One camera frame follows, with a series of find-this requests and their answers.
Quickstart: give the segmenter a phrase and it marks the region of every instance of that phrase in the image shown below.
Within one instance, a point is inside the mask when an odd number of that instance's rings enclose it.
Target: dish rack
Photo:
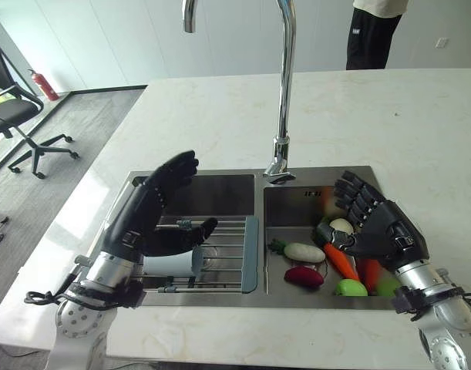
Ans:
[[[257,287],[257,232],[254,216],[213,216],[218,225],[201,247],[203,267],[196,277],[137,275],[145,291],[156,293],[250,293]],[[208,217],[162,217],[158,228],[190,229]]]

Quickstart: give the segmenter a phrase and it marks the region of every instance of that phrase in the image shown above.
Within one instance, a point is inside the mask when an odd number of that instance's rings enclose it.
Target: white egg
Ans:
[[[329,223],[329,226],[338,230],[344,231],[347,234],[353,234],[353,226],[344,218],[337,218]]]

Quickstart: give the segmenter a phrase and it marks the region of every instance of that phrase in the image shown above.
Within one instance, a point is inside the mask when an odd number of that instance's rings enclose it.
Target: person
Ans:
[[[408,0],[354,0],[346,69],[384,69]]]

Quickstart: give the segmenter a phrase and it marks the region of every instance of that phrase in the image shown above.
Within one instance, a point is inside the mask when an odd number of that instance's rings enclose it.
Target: marble countertop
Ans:
[[[131,170],[195,149],[201,170],[265,168],[279,75],[153,81],[89,168],[0,305],[0,343],[50,349],[58,287],[85,254]],[[471,291],[471,69],[294,74],[292,167],[370,165],[429,243],[431,262]],[[176,362],[430,369],[407,315],[276,308],[119,309],[108,354]]]

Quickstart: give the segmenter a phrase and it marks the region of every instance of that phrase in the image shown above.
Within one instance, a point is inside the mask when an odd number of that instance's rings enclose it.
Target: white radish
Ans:
[[[317,264],[325,260],[326,255],[321,249],[307,244],[289,243],[284,248],[284,255],[291,260]]]
[[[333,229],[336,229],[338,231],[343,231],[347,234],[353,234],[353,226],[350,224],[347,220],[344,218],[337,218],[336,220],[333,220],[329,223],[329,226],[331,226]]]

